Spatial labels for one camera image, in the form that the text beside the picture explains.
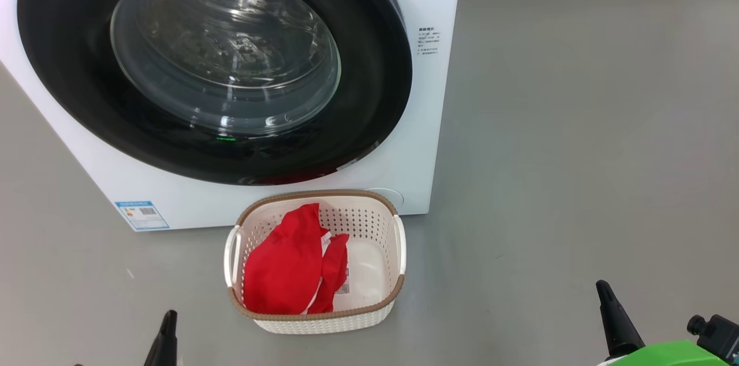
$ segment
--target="concrete floor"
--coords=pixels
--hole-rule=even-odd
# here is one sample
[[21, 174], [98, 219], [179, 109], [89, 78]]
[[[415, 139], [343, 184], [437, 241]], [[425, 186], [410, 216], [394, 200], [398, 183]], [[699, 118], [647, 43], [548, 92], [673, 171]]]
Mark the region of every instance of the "concrete floor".
[[380, 326], [271, 335], [230, 305], [225, 229], [134, 234], [0, 90], [0, 364], [597, 364], [594, 283], [647, 343], [739, 320], [739, 0], [460, 0], [432, 211]]

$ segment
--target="blue label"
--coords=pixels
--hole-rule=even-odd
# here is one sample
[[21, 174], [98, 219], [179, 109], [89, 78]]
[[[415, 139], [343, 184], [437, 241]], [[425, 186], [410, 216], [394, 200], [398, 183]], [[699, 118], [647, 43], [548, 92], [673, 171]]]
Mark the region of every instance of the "blue label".
[[115, 202], [115, 205], [136, 231], [169, 229], [169, 225], [151, 202]]

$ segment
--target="basket handle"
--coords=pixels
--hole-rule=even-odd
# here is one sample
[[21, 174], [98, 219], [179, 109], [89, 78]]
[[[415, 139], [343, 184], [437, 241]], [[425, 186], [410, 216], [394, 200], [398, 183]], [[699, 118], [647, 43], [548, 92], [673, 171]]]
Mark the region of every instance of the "basket handle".
[[233, 287], [233, 282], [236, 281], [238, 250], [241, 248], [241, 234], [238, 232], [240, 227], [239, 225], [233, 226], [232, 231], [229, 232], [229, 237], [226, 238], [226, 247], [223, 251], [223, 276], [228, 287]]
[[393, 215], [395, 219], [396, 232], [398, 232], [398, 262], [401, 268], [398, 270], [399, 275], [406, 274], [406, 229], [403, 227], [403, 221], [397, 214]]

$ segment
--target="white basket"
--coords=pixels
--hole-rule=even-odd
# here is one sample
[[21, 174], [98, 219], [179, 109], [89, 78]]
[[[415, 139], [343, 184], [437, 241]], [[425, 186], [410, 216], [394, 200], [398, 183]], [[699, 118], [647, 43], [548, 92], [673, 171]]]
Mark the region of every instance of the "white basket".
[[[244, 264], [288, 211], [319, 203], [321, 226], [348, 234], [349, 293], [334, 297], [332, 313], [272, 315], [249, 311], [242, 298]], [[324, 334], [371, 327], [383, 321], [406, 271], [406, 235], [395, 207], [381, 195], [357, 190], [290, 193], [254, 203], [226, 240], [225, 281], [233, 305], [259, 327], [279, 334]]]

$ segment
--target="red garment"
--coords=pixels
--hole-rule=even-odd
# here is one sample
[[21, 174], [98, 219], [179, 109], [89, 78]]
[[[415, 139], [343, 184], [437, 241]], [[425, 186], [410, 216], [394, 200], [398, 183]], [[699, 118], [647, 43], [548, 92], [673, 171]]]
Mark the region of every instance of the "red garment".
[[331, 237], [331, 243], [326, 249], [321, 270], [321, 286], [310, 308], [309, 314], [330, 313], [333, 311], [333, 294], [346, 281], [346, 241], [348, 234]]
[[300, 314], [311, 303], [322, 269], [319, 205], [288, 211], [282, 223], [249, 253], [244, 304], [261, 314]]
[[317, 203], [285, 214], [249, 253], [242, 295], [246, 308], [262, 314], [301, 314], [315, 296], [308, 312], [331, 312], [333, 294], [346, 280], [349, 235], [332, 237], [323, 255], [322, 237], [327, 232], [321, 227]]

